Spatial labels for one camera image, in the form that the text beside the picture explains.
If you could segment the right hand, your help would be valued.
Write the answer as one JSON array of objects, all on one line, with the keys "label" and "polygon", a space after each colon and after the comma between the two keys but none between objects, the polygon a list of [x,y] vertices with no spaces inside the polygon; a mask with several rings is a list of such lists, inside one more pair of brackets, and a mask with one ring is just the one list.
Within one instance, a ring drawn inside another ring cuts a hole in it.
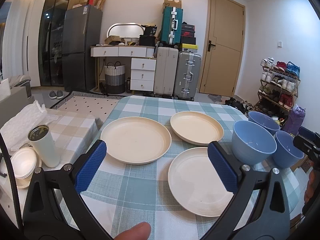
[{"label": "right hand", "polygon": [[309,200],[313,197],[314,192],[319,184],[319,171],[312,169],[309,174],[309,181],[304,194],[304,204],[308,204]]}]

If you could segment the left hand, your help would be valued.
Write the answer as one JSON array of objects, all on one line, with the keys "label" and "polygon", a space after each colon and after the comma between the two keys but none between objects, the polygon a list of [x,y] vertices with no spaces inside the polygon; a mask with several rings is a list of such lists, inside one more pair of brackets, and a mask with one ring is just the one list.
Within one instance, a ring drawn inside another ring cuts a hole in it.
[{"label": "left hand", "polygon": [[151,233],[151,226],[147,222],[142,222],[129,230],[120,233],[114,240],[147,240]]}]

